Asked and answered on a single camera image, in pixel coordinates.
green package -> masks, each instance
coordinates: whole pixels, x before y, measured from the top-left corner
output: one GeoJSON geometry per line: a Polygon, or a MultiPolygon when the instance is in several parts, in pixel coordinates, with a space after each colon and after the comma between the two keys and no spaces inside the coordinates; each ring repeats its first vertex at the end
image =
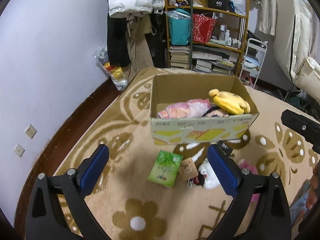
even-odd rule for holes
{"type": "Polygon", "coordinates": [[[148,180],[172,188],[182,158],[179,154],[160,151],[148,180]]]}

electrical outlet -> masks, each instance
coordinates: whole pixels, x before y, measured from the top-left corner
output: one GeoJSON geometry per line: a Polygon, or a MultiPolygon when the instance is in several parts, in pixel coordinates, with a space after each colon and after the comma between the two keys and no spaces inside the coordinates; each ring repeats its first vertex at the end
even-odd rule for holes
{"type": "Polygon", "coordinates": [[[37,133],[37,130],[32,125],[29,125],[24,132],[32,139],[37,133]]]}
{"type": "Polygon", "coordinates": [[[22,148],[22,146],[20,144],[17,144],[14,149],[14,152],[16,155],[18,155],[21,158],[22,154],[24,153],[24,149],[22,148]]]}

red basket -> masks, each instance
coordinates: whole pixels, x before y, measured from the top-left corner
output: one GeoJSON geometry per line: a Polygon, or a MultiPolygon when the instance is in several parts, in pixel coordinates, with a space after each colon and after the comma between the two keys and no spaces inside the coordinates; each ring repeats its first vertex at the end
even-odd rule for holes
{"type": "Polygon", "coordinates": [[[215,28],[218,20],[214,20],[203,14],[193,15],[193,40],[207,43],[210,38],[213,29],[215,28]]]}

white plush toy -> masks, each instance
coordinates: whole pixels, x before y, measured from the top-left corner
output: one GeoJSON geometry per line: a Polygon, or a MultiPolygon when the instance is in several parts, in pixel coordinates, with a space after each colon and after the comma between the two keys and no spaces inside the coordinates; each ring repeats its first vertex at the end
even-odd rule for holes
{"type": "Polygon", "coordinates": [[[220,182],[207,158],[205,158],[203,163],[199,166],[198,171],[201,175],[204,176],[204,188],[214,189],[215,187],[220,185],[220,182]]]}

yellow plush toy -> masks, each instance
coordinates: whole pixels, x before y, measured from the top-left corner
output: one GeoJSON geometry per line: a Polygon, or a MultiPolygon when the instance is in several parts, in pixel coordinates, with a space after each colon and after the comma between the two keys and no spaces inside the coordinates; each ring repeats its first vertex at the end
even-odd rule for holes
{"type": "Polygon", "coordinates": [[[212,97],[213,102],[226,110],[230,114],[248,114],[250,113],[250,106],[247,101],[238,95],[226,91],[219,91],[212,89],[209,91],[209,97],[212,97]]]}

